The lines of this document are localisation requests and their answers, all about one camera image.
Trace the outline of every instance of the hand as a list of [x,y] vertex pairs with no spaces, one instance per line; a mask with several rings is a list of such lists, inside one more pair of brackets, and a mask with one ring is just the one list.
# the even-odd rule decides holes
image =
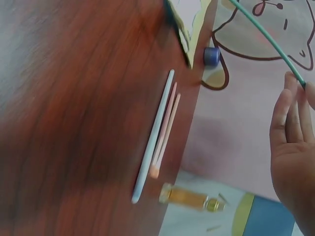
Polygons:
[[315,235],[315,137],[310,106],[315,108],[315,87],[307,83],[304,91],[287,72],[270,127],[271,176],[276,194],[305,235]]

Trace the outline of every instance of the blue bottle cap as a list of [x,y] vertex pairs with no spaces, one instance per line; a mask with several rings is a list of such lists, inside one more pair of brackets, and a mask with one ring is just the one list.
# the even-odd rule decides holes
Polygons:
[[203,54],[203,62],[205,65],[217,66],[220,62],[219,48],[205,48]]

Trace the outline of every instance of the finger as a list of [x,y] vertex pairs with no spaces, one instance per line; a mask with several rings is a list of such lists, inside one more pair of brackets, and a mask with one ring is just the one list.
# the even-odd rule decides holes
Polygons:
[[315,86],[311,82],[306,83],[305,94],[309,105],[315,110]]
[[315,143],[315,137],[312,127],[312,119],[310,113],[310,106],[306,99],[304,90],[300,86],[298,89],[298,108],[299,118],[301,123],[301,130],[303,133],[303,139],[307,143]]
[[270,147],[271,152],[278,146],[286,143],[285,120],[292,102],[292,94],[288,89],[284,89],[274,108],[270,125]]
[[290,90],[292,94],[292,103],[285,122],[286,140],[288,143],[300,143],[303,142],[303,135],[301,131],[296,101],[298,84],[292,72],[286,72],[284,88]]

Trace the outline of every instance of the brown wooden surface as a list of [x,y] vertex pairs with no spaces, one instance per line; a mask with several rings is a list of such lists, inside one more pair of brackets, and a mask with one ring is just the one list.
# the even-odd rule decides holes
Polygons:
[[[0,236],[155,236],[202,75],[162,0],[0,2]],[[131,193],[168,71],[182,94],[159,180]]]

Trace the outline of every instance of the small glass bottle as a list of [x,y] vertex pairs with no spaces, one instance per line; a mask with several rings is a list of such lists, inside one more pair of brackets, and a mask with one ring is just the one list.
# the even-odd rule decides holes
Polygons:
[[225,203],[218,201],[216,198],[209,198],[207,194],[194,193],[169,183],[163,185],[159,201],[160,203],[179,204],[195,210],[207,210],[209,212],[223,211],[225,207]]

